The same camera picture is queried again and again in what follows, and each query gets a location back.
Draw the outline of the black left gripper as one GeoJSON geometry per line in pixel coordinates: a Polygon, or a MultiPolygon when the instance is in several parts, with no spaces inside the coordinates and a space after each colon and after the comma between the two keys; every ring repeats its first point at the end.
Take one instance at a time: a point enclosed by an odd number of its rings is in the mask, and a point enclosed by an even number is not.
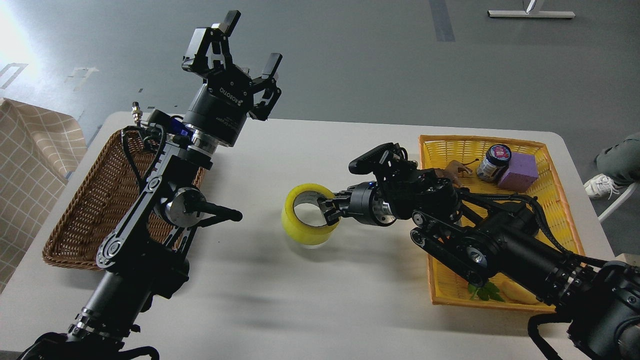
{"type": "Polygon", "coordinates": [[[254,79],[234,65],[229,37],[241,16],[230,10],[222,22],[196,28],[182,59],[182,70],[206,79],[183,123],[226,147],[235,146],[248,117],[267,121],[282,94],[276,79],[281,53],[271,53],[254,79]]]}

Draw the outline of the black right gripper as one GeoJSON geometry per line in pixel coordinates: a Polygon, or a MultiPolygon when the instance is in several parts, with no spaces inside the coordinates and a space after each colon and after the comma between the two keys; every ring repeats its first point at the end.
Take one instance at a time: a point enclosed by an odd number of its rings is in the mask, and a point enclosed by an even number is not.
{"type": "Polygon", "coordinates": [[[327,226],[338,224],[342,217],[379,227],[388,227],[396,221],[377,182],[362,182],[333,196],[321,196],[318,206],[327,226]]]}

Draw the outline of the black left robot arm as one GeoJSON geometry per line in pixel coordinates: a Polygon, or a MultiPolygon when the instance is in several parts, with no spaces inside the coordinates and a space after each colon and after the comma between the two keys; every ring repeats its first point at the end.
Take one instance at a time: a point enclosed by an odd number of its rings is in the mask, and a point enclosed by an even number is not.
{"type": "Polygon", "coordinates": [[[200,170],[210,170],[219,146],[233,147],[247,118],[266,121],[281,96],[276,73],[282,55],[272,53],[262,74],[252,78],[233,62],[229,39],[241,12],[194,30],[182,69],[202,85],[182,120],[154,111],[145,126],[125,127],[157,141],[158,148],[138,196],[98,247],[102,280],[66,333],[41,335],[21,360],[157,360],[158,350],[124,350],[124,340],[139,332],[137,316],[154,296],[169,299],[189,279],[187,254],[195,231],[224,221],[238,222],[239,210],[208,202],[194,185],[200,170]]]}

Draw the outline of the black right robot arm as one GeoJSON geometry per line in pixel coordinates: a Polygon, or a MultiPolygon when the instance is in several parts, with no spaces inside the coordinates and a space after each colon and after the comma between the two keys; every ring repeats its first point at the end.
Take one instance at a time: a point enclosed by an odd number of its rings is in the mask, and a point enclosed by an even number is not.
{"type": "Polygon", "coordinates": [[[387,227],[412,220],[413,243],[469,284],[483,287],[498,273],[521,285],[553,313],[530,317],[527,332],[548,360],[557,351],[538,327],[567,323],[567,336],[592,360],[639,358],[639,268],[566,249],[553,236],[537,198],[479,194],[434,168],[420,170],[397,143],[384,143],[349,164],[374,181],[316,201],[326,223],[341,218],[387,227]]]}

